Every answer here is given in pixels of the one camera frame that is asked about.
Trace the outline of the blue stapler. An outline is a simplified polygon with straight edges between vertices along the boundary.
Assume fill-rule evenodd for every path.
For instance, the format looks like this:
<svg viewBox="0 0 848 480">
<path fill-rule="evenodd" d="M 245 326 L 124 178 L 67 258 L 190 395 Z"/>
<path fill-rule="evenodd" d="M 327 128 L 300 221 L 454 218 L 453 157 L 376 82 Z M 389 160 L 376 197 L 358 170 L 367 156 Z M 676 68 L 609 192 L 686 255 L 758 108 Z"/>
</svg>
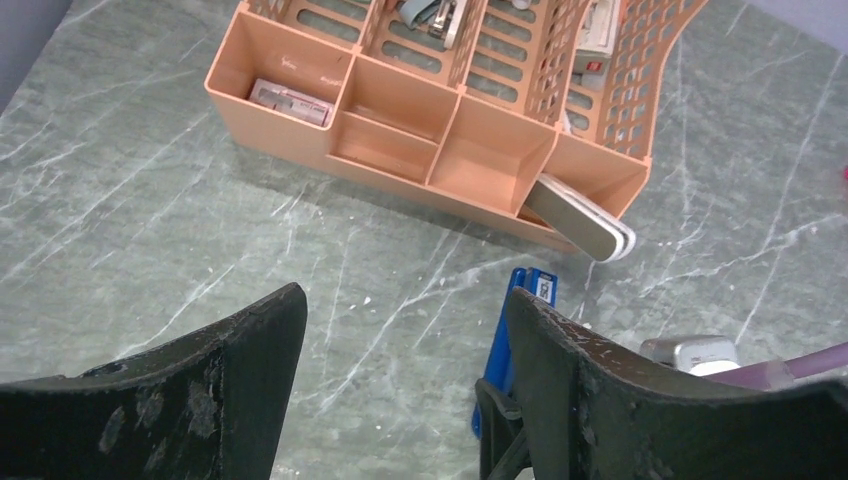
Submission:
<svg viewBox="0 0 848 480">
<path fill-rule="evenodd" d="M 557 284 L 556 276 L 539 269 L 516 268 L 511 274 L 487 365 L 475 383 L 471 427 L 480 441 L 481 479 L 514 479 L 527 468 L 540 469 L 567 444 L 568 411 L 547 405 L 543 392 L 530 391 L 529 375 L 541 369 L 516 371 L 508 326 L 512 294 L 525 290 L 553 307 Z"/>
</svg>

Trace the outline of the orange plastic desk organizer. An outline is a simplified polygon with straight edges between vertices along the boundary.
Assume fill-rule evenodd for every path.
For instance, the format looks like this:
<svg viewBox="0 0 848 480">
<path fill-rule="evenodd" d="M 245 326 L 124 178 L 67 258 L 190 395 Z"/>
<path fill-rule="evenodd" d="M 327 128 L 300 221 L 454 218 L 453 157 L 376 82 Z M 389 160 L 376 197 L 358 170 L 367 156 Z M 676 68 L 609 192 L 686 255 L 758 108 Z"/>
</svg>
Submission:
<svg viewBox="0 0 848 480">
<path fill-rule="evenodd" d="M 646 184 L 665 61 L 699 1 L 627 1 L 600 91 L 572 73 L 590 1 L 468 1 L 454 47 L 382 1 L 362 18 L 242 1 L 205 88 L 243 146 L 558 250 L 525 201 L 547 173 L 621 220 Z M 251 102 L 257 79 L 330 102 L 319 127 Z"/>
</svg>

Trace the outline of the white grey stapler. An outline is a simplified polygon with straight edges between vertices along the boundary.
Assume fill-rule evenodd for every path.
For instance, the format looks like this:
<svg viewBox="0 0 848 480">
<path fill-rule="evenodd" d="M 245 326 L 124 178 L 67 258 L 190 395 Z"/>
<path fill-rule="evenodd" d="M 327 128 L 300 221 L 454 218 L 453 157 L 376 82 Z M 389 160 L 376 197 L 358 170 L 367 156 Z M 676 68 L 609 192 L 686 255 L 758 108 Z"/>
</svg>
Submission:
<svg viewBox="0 0 848 480">
<path fill-rule="evenodd" d="M 636 245 L 630 227 L 550 174 L 539 176 L 525 205 L 598 263 L 620 260 Z"/>
</svg>

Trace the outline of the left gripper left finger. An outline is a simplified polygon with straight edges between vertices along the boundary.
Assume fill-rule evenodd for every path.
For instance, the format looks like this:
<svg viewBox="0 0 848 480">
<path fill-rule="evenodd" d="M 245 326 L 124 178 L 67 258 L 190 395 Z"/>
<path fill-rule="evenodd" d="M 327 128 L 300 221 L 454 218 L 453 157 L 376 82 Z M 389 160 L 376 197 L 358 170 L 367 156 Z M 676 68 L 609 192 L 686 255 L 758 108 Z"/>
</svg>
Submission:
<svg viewBox="0 0 848 480">
<path fill-rule="evenodd" d="M 5 479 L 266 479 L 307 322 L 287 284 L 77 377 L 1 387 Z"/>
</svg>

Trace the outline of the grey stapler in organizer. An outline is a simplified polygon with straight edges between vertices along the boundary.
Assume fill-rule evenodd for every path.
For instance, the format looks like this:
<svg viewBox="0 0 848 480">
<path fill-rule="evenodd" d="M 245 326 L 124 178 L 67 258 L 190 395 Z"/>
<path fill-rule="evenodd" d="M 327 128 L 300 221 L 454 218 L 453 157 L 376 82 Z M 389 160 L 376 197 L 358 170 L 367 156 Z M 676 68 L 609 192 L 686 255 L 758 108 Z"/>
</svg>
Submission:
<svg viewBox="0 0 848 480">
<path fill-rule="evenodd" d="M 425 27 L 429 36 L 450 50 L 460 36 L 468 4 L 467 0 L 409 0 L 400 1 L 396 11 L 407 28 Z"/>
</svg>

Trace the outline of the staple box in organizer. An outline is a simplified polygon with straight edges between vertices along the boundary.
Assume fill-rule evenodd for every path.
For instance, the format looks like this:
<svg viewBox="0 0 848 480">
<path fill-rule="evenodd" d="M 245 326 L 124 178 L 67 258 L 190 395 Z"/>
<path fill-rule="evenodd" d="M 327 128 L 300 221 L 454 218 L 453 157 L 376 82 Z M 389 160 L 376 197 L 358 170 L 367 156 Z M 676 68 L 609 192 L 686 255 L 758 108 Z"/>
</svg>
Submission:
<svg viewBox="0 0 848 480">
<path fill-rule="evenodd" d="M 330 102 L 264 79 L 255 81 L 248 99 L 319 127 L 328 125 L 334 111 L 334 105 Z"/>
</svg>

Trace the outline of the white box in organizer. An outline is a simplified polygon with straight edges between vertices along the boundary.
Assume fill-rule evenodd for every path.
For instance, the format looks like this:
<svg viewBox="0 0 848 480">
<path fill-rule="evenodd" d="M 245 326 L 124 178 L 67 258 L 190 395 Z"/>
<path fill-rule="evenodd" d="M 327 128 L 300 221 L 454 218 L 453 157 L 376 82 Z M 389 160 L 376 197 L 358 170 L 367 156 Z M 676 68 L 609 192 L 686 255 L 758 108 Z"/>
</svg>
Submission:
<svg viewBox="0 0 848 480">
<path fill-rule="evenodd" d="M 600 91 L 612 63 L 616 38 L 623 24 L 627 1 L 593 0 L 580 26 L 572 73 L 579 83 Z"/>
</svg>

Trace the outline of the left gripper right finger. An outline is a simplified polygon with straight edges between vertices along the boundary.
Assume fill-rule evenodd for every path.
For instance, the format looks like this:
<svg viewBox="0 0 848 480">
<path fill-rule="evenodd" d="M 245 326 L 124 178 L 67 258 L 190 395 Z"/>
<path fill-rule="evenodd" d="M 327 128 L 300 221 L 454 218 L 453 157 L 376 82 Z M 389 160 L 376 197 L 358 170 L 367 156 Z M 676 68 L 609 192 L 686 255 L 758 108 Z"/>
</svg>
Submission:
<svg viewBox="0 0 848 480">
<path fill-rule="evenodd" d="M 847 386 L 761 392 L 657 364 L 517 289 L 507 304 L 539 479 L 843 479 Z"/>
</svg>

